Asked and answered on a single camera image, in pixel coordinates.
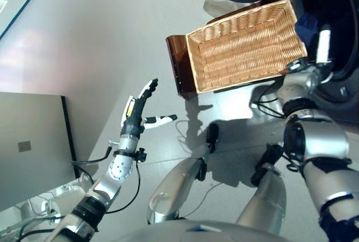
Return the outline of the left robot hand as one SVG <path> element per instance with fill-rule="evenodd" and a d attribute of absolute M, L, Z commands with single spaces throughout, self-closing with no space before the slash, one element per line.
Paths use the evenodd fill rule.
<path fill-rule="evenodd" d="M 177 120 L 175 114 L 142 117 L 146 101 L 150 98 L 158 85 L 158 79 L 150 80 L 141 90 L 138 97 L 129 96 L 121 119 L 121 135 L 126 134 L 140 138 L 146 129 L 153 129 Z"/>

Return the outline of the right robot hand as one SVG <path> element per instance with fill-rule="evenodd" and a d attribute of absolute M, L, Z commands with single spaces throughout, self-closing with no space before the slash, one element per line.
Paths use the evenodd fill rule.
<path fill-rule="evenodd" d="M 304 71 L 316 71 L 322 79 L 330 76 L 332 72 L 332 61 L 329 58 L 331 29 L 323 26 L 319 32 L 316 57 L 309 60 L 306 57 L 298 58 L 289 64 L 286 69 L 288 73 L 299 73 Z"/>

